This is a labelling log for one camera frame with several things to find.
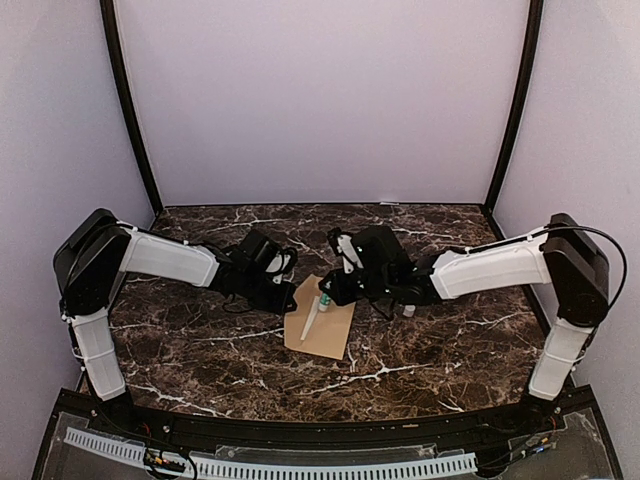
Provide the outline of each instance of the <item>white perforated rail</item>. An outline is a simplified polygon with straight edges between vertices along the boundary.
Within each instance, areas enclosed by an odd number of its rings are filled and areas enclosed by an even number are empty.
[[[65,443],[102,457],[138,468],[144,468],[145,447],[141,442],[123,441],[67,428]],[[191,455],[198,468],[199,479],[230,480],[422,480],[446,478],[477,471],[474,453],[419,460],[358,466],[288,466],[227,462]],[[192,478],[191,465],[183,478]]]

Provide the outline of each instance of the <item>marble tabletop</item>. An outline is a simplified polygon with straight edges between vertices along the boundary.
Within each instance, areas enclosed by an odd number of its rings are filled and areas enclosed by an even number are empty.
[[[340,265],[326,242],[328,230],[355,233],[375,224],[390,225],[414,259],[495,240],[473,205],[172,207],[154,231],[226,246],[257,228],[283,247],[297,248],[292,277],[301,283]],[[393,321],[361,301],[339,361],[286,349],[281,317],[229,314],[223,302],[207,289],[129,276],[111,329],[138,405],[304,422],[476,410],[516,402],[544,342],[518,287],[418,307],[410,319],[397,307]]]

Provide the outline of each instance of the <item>black pole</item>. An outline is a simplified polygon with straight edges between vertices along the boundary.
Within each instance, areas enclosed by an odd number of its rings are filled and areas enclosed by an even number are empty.
[[[127,72],[124,67],[124,58],[122,56],[122,47],[120,46],[120,37],[118,36],[118,24],[116,21],[116,13],[113,0],[100,0],[100,8],[102,10],[102,23],[104,25],[104,34],[107,39],[107,47],[109,49],[109,57],[111,58],[111,70],[113,78],[116,82],[118,97],[120,97],[120,106],[122,107],[122,115],[124,116],[127,131],[129,132],[129,141],[133,147],[133,153],[136,157],[136,163],[142,176],[144,188],[147,191],[147,197],[151,202],[151,207],[156,215],[162,212],[162,200],[158,186],[153,178],[151,164],[147,151],[144,148],[140,126],[138,125],[138,117],[133,106],[131,98],[131,89],[127,80]]]
[[[538,44],[538,34],[540,33],[540,22],[542,21],[542,7],[544,0],[531,0],[529,3],[529,18],[527,20],[527,31],[524,36],[524,46],[522,47],[522,58],[520,59],[520,69],[518,70],[518,80],[516,81],[516,89],[513,93],[513,101],[511,102],[511,110],[509,112],[509,120],[507,120],[507,128],[502,139],[500,154],[496,162],[496,168],[493,172],[491,185],[484,206],[490,214],[498,202],[500,190],[504,183],[509,168],[509,160],[513,153],[513,147],[516,143],[520,120],[524,104],[527,99],[527,91],[529,90],[529,81],[531,80],[531,72],[533,71],[533,60],[536,56],[536,46]]]

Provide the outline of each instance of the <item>white wall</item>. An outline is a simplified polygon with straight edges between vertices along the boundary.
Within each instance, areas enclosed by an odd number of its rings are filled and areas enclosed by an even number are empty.
[[[627,288],[579,366],[602,406],[625,478],[640,478],[640,3],[545,2],[518,142],[496,217],[513,235],[566,211],[611,233],[630,261]],[[615,250],[599,242],[613,266]],[[541,292],[553,315],[552,292]]]
[[[527,0],[118,0],[166,204],[481,202]]]
[[[98,1],[0,3],[0,478],[31,476],[79,370],[59,320],[57,247],[96,207],[149,223]]]

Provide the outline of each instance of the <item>cardboard piece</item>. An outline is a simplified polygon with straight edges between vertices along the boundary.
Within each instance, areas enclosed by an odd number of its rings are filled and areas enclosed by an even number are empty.
[[[347,347],[355,303],[338,307],[331,302],[326,312],[318,312],[307,338],[300,340],[313,299],[322,295],[318,288],[320,280],[320,277],[309,275],[293,295],[298,309],[284,316],[284,346],[297,352],[341,360]]]

